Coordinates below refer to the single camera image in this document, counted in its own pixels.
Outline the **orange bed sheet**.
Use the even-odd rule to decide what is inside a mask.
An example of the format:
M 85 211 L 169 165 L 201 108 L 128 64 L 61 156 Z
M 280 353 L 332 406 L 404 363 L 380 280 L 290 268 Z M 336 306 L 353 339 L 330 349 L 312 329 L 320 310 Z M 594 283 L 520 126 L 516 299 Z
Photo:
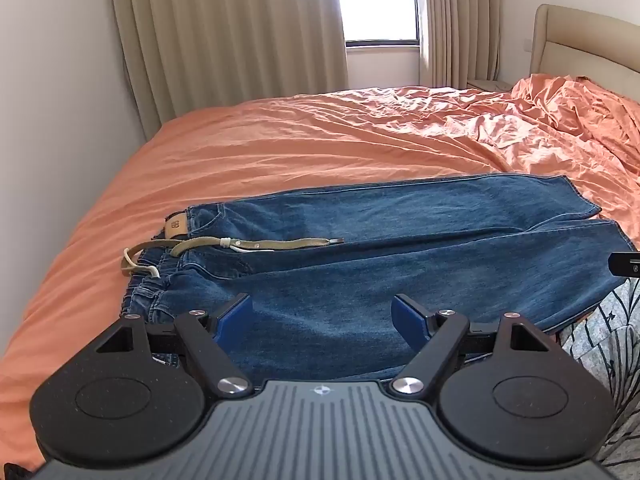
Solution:
M 199 203 L 293 188 L 455 174 L 564 174 L 639 235 L 639 105 L 594 82 L 534 75 L 506 93 L 368 89 L 206 108 L 164 125 L 80 220 L 1 361 L 1 459 L 42 462 L 28 402 L 114 321 L 125 248 Z

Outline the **olive drawstring belt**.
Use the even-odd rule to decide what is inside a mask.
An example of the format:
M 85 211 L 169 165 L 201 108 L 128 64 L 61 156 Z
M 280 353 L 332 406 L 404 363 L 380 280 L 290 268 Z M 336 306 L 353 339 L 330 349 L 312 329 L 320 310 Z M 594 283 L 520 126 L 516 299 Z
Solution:
M 232 252 L 283 252 L 284 250 L 297 250 L 306 248 L 326 247 L 342 244 L 342 238 L 298 238 L 297 240 L 240 240 L 232 237 L 200 236 L 190 240 L 150 240 L 125 248 L 120 260 L 120 270 L 124 275 L 142 273 L 151 278 L 159 278 L 160 270 L 155 264 L 138 263 L 137 256 L 140 252 L 152 248 L 169 248 L 171 257 L 177 258 L 187 250 L 200 247 L 218 247 L 230 249 Z

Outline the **beige left curtain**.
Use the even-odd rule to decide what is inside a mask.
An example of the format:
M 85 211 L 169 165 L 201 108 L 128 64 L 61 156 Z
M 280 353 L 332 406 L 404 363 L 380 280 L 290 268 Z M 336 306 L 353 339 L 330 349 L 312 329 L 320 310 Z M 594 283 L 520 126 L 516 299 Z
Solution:
M 145 136 L 191 110 L 348 86 L 340 0 L 112 0 Z

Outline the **beige bedside table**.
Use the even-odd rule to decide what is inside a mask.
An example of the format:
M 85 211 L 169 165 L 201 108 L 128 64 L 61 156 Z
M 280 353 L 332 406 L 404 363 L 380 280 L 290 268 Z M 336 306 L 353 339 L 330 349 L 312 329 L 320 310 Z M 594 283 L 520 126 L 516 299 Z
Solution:
M 484 92 L 506 93 L 513 88 L 512 84 L 500 80 L 469 79 L 466 82 L 469 89 L 476 89 Z

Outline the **blue denim jeans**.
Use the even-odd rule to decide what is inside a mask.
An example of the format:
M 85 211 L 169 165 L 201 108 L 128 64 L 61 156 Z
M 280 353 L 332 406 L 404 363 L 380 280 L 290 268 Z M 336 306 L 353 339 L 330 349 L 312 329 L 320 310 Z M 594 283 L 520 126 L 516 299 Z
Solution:
M 305 188 L 191 206 L 157 239 L 342 238 L 342 244 L 232 252 L 140 252 L 122 312 L 164 324 L 247 294 L 253 317 L 228 351 L 253 382 L 387 379 L 413 352 L 394 329 L 398 294 L 473 322 L 506 311 L 554 333 L 620 284 L 612 252 L 634 245 L 566 177 L 486 174 Z

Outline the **beige right curtain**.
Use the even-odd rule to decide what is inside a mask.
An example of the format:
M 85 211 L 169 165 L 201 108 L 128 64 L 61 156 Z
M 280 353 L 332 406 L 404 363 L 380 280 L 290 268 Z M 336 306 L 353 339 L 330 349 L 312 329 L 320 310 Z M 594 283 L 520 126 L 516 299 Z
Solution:
M 499 73 L 501 0 L 418 0 L 419 80 L 463 89 Z

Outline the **beige upholstered headboard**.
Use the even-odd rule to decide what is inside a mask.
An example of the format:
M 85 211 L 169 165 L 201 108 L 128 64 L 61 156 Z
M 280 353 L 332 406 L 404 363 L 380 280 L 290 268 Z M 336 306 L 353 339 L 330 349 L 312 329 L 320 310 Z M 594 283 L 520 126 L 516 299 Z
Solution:
M 588 11 L 543 4 L 535 15 L 532 74 L 584 76 L 638 101 L 640 30 Z

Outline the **grey patterned garment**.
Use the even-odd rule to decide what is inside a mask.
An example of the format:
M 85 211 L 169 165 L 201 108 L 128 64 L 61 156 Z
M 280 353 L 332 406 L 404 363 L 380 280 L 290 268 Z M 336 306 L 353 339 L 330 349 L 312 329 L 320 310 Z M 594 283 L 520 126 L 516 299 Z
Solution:
M 620 479 L 639 477 L 639 323 L 639 281 L 628 278 L 559 336 L 612 396 L 615 420 L 598 461 Z

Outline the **beige curtain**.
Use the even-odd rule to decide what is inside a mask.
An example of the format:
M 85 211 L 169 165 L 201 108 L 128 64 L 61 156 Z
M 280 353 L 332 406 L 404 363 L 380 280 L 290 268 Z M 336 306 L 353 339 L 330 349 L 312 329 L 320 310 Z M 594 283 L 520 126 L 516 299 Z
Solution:
M 348 86 L 340 0 L 112 0 L 145 136 L 191 110 Z
M 501 0 L 418 0 L 419 80 L 463 89 L 499 73 Z

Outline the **black framed window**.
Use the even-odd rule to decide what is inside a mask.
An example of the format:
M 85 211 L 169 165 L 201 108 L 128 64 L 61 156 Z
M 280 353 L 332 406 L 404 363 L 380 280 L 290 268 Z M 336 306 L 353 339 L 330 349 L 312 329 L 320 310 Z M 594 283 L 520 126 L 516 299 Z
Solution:
M 344 38 L 351 47 L 419 43 L 416 0 L 340 0 Z

